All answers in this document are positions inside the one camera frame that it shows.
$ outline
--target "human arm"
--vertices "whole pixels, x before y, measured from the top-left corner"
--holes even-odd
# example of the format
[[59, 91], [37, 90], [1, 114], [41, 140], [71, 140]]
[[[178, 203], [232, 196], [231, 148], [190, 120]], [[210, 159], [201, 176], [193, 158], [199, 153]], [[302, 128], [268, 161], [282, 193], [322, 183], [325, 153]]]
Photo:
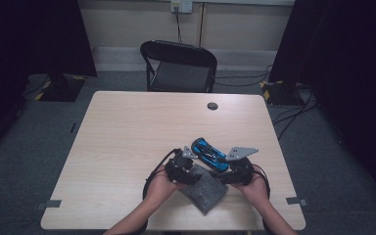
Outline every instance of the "human arm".
[[129, 215], [104, 234], [126, 234], [138, 230], [173, 192], [183, 187], [185, 187], [184, 184], [172, 183], [167, 179], [165, 168], [162, 165], [149, 185], [145, 199]]
[[265, 182], [261, 175], [254, 173], [252, 182], [248, 185], [232, 184], [232, 186], [240, 190], [246, 199], [258, 210], [258, 213], [260, 213], [262, 219], [274, 234], [298, 234], [270, 203]]

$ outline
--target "blue toy car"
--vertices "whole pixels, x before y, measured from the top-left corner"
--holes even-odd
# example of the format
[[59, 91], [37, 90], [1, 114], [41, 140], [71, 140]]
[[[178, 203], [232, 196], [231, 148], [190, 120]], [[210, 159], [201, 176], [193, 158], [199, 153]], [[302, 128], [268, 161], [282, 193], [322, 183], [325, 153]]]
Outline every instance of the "blue toy car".
[[217, 172], [224, 172], [229, 167], [229, 163], [225, 161], [226, 155], [211, 146], [204, 138], [196, 139], [191, 145], [191, 150], [203, 163]]

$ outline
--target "wall outlet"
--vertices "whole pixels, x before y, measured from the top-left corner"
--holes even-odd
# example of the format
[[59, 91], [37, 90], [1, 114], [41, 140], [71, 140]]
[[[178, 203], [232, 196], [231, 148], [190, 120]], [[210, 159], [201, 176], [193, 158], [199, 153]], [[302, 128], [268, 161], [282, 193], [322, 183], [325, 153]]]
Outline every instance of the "wall outlet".
[[192, 13], [192, 1], [170, 1], [170, 11], [178, 13]]
[[170, 11], [179, 13], [182, 12], [182, 4], [181, 1], [170, 1]]

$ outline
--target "black chair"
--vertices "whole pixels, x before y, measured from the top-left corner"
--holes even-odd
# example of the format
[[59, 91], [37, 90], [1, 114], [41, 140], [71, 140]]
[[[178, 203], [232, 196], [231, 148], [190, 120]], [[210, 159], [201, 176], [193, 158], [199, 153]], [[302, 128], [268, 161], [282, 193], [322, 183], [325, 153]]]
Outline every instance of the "black chair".
[[[143, 43], [140, 52], [146, 62], [148, 91], [212, 92], [217, 61], [210, 51], [192, 45], [152, 40]], [[157, 70], [150, 60], [160, 62]]]

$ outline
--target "wall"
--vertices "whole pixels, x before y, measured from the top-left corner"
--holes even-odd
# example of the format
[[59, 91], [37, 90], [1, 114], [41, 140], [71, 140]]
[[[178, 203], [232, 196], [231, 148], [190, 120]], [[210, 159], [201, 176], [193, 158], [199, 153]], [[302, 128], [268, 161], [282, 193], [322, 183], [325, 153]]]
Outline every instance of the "wall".
[[[277, 51], [293, 1], [208, 2], [194, 2], [192, 14], [179, 15], [183, 43], [208, 49]], [[139, 47], [152, 39], [178, 40], [169, 1], [80, 0], [79, 5], [92, 47]]]

